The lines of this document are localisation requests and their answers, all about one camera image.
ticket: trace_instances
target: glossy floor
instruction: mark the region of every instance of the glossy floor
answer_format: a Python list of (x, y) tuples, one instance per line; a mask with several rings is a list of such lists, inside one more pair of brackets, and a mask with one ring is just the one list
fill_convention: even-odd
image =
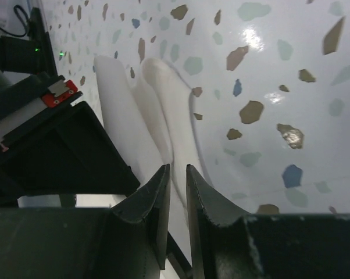
[(144, 58), (162, 58), (193, 88), (200, 155), (224, 196), (250, 212), (350, 212), (350, 0), (44, 10), (59, 73), (100, 118), (95, 55), (119, 59), (132, 84)]

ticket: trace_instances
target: white speckled surface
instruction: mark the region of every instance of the white speckled surface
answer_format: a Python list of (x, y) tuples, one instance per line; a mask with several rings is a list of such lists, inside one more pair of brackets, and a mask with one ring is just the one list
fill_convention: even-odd
[(144, 56), (163, 58), (201, 87), (195, 134), (224, 196), (250, 212), (350, 212), (350, 0), (43, 2), (59, 73), (84, 77), (100, 119), (95, 55), (133, 84)]

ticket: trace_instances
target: terrazzo floor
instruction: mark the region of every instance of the terrazzo floor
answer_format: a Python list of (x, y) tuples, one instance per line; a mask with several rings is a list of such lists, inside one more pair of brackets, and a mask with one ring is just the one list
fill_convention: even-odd
[(350, 212), (350, 0), (43, 0), (59, 74), (101, 117), (94, 56), (192, 89), (207, 179), (249, 212)]

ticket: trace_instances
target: white fabric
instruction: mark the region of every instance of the white fabric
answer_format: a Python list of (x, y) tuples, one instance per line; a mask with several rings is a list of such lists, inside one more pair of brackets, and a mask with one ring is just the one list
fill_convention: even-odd
[(172, 163), (169, 231), (191, 261), (185, 168), (190, 163), (202, 170), (190, 122), (191, 90), (157, 59), (143, 62), (132, 89), (118, 60), (98, 56), (94, 64), (105, 130), (141, 185)]

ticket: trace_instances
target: black cable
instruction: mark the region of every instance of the black cable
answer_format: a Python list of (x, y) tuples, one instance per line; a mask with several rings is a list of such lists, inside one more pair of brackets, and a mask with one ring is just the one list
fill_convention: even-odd
[[(24, 19), (22, 19), (22, 17), (20, 16), (19, 11), (21, 11), (21, 13), (23, 14), (23, 16), (25, 17), (26, 22), (24, 21)], [(13, 7), (13, 12), (15, 13), (16, 17), (19, 19), (20, 23), (22, 24), (22, 26), (25, 29), (25, 33), (22, 35), (17, 35), (17, 34), (13, 34), (11, 32), (8, 32), (6, 30), (4, 30), (1, 26), (0, 26), (0, 30), (8, 35), (14, 36), (16, 38), (23, 38), (28, 34), (28, 22), (29, 22), (29, 17), (28, 14), (26, 13), (26, 11), (23, 9), (23, 7), (21, 7), (20, 5), (15, 5)]]

